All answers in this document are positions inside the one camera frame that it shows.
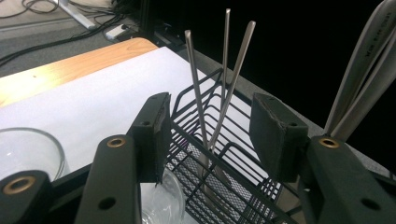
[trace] power strip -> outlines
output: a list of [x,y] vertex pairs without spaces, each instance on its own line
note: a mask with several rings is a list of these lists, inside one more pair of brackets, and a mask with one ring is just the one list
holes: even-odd
[[106,38],[109,40],[116,39],[117,36],[124,34],[129,30],[129,27],[125,24],[119,25],[116,28],[106,33]]

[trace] metal rod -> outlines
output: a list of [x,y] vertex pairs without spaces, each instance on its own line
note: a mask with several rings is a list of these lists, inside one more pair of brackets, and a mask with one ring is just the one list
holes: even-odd
[[325,133],[332,133],[356,99],[364,79],[390,39],[396,24],[395,12],[396,0],[385,0],[375,8],[365,24],[332,104]]
[[228,63],[228,38],[229,38],[229,27],[230,27],[230,9],[225,10],[225,25],[224,25],[224,46],[223,46],[223,77],[222,77],[222,89],[221,89],[221,106],[223,107],[225,101],[225,83],[227,82],[227,63]]
[[396,78],[396,31],[393,32],[375,70],[364,84],[356,101],[332,131],[332,136],[346,141],[374,104]]
[[191,31],[186,30],[184,32],[184,35],[186,37],[187,53],[189,55],[189,60],[190,60],[192,84],[194,86],[195,101],[197,103],[198,119],[200,122],[201,132],[202,132],[202,141],[203,141],[204,148],[208,149],[205,118],[204,118],[204,107],[202,106],[202,96],[201,96],[201,91],[199,88],[198,73],[197,73],[197,68],[195,66],[194,45],[192,44]]
[[250,39],[253,35],[254,27],[256,26],[255,21],[250,21],[249,24],[247,25],[247,29],[245,31],[244,39],[242,41],[241,49],[239,50],[238,58],[236,59],[235,63],[235,68],[233,70],[233,80],[231,83],[230,89],[227,91],[227,97],[225,99],[225,102],[223,104],[223,107],[220,110],[220,116],[219,116],[219,121],[216,126],[215,131],[213,132],[212,137],[210,138],[209,141],[209,148],[214,150],[214,145],[216,144],[216,141],[218,140],[219,133],[221,130],[222,122],[224,121],[225,114],[227,113],[227,108],[228,105],[231,102],[231,98],[233,97],[233,90],[235,89],[236,81],[239,77],[239,72],[241,71],[242,63],[245,59],[245,55],[248,51],[248,44],[250,42]]

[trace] brass insert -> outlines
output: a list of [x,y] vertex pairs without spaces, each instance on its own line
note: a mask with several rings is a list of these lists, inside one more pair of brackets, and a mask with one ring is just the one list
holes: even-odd
[[338,144],[335,140],[331,138],[320,138],[319,142],[325,147],[330,147],[330,148],[340,147],[340,144]]
[[108,147],[121,147],[125,144],[125,139],[123,138],[113,138],[107,142]]
[[6,186],[3,188],[3,192],[5,194],[17,194],[29,189],[34,183],[35,178],[33,176],[20,176],[6,184]]

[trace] black wire rack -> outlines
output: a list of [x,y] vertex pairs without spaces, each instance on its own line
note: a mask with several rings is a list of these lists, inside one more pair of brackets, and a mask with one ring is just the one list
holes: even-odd
[[[212,77],[221,74],[222,69],[219,69],[200,81],[201,90],[204,89],[208,138],[219,117],[221,82],[218,78],[210,88],[205,90],[203,86],[213,83]],[[190,86],[177,97],[171,118],[172,144],[166,163],[183,186],[187,213],[200,223],[296,223],[288,212],[276,205],[285,186],[268,177],[249,142],[249,111],[246,109],[250,108],[249,99],[234,92],[243,102],[242,106],[230,103],[212,153],[202,145],[195,98],[185,101],[184,105],[181,103],[192,91],[193,86]],[[208,167],[200,162],[201,153],[209,158]],[[219,178],[215,166],[223,170],[228,180]],[[198,167],[204,167],[203,177],[198,175]]]

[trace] table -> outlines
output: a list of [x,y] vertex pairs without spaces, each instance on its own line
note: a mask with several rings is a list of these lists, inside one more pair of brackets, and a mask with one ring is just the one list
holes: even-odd
[[102,49],[0,78],[0,107],[87,76],[110,65],[157,49],[145,38],[133,38]]

